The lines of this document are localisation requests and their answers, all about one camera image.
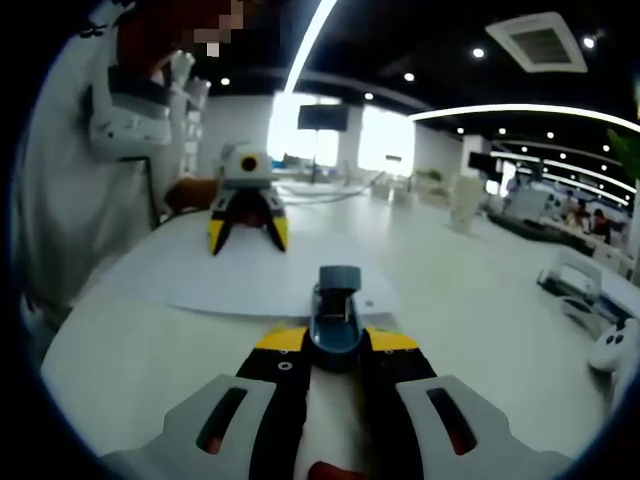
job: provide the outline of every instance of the ceiling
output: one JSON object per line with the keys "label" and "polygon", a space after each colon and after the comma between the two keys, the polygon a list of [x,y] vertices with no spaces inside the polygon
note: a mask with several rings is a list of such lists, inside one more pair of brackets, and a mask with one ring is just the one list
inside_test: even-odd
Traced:
{"label": "ceiling", "polygon": [[[257,67],[288,70],[318,0],[264,0],[252,28],[232,33],[220,58],[195,50],[194,74],[212,80],[212,95],[257,94],[281,89],[285,79],[264,75]],[[431,2],[425,0],[338,0],[307,60],[305,71],[355,79],[372,86],[373,104],[403,113],[417,113],[375,88],[403,93],[432,108],[489,103],[543,103],[596,110],[637,122],[634,79],[640,76],[637,22],[628,2],[619,0]],[[522,15],[557,12],[581,47],[586,73],[527,73],[486,31],[487,25]],[[581,39],[595,36],[596,46],[584,48]],[[476,59],[471,51],[482,48]],[[415,81],[407,82],[411,72]],[[233,79],[229,86],[221,77]],[[339,96],[362,104],[363,91],[349,85],[300,81],[298,90]],[[422,122],[457,135],[477,133],[496,149],[556,159],[563,149],[567,163],[599,169],[613,152],[607,144],[604,122],[568,115],[494,113],[449,117]],[[506,134],[499,133],[500,128]],[[547,132],[553,132],[549,140]],[[601,158],[589,156],[594,154]],[[568,171],[557,172],[568,176]],[[609,163],[607,175],[631,183],[622,168]]]}

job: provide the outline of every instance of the white shirt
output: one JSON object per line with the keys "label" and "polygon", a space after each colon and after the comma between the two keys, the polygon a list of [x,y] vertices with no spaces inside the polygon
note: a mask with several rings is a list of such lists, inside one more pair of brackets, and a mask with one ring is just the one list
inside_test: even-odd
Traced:
{"label": "white shirt", "polygon": [[[91,21],[111,28],[123,12],[106,2]],[[90,277],[151,229],[144,165],[102,160],[89,144],[82,99],[94,57],[108,37],[76,35],[59,54],[33,110],[18,179],[27,293],[56,307],[72,306]],[[181,128],[173,103],[171,110],[172,127]],[[176,132],[173,141],[181,138]],[[170,150],[151,159],[156,205],[177,180],[181,155]]]}

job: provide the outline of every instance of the window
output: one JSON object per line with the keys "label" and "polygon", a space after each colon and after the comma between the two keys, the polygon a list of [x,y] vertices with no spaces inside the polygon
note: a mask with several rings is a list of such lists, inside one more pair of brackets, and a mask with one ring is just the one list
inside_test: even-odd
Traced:
{"label": "window", "polygon": [[340,100],[304,93],[285,95],[276,93],[269,121],[267,153],[275,161],[282,161],[285,153],[294,157],[313,160],[325,167],[338,162],[339,132],[331,130],[298,130],[298,113],[302,105],[337,105]]}
{"label": "window", "polygon": [[407,116],[365,106],[358,167],[408,177],[413,172],[415,141],[416,126]]}

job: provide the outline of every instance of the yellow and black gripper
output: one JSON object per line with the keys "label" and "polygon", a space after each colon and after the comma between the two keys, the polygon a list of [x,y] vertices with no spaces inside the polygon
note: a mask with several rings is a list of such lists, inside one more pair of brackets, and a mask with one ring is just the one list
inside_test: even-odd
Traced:
{"label": "yellow and black gripper", "polygon": [[226,147],[222,154],[222,181],[212,204],[209,245],[217,255],[236,223],[264,226],[274,245],[287,250],[285,209],[271,184],[271,161],[248,144]]}

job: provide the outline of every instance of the potted plant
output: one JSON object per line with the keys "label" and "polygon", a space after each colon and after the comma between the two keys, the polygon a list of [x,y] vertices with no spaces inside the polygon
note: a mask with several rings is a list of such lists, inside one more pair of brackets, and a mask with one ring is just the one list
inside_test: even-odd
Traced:
{"label": "potted plant", "polygon": [[640,287],[640,137],[620,136],[608,129],[607,136],[617,159],[636,182],[636,196],[631,219],[627,253],[634,257],[635,268],[631,281]]}

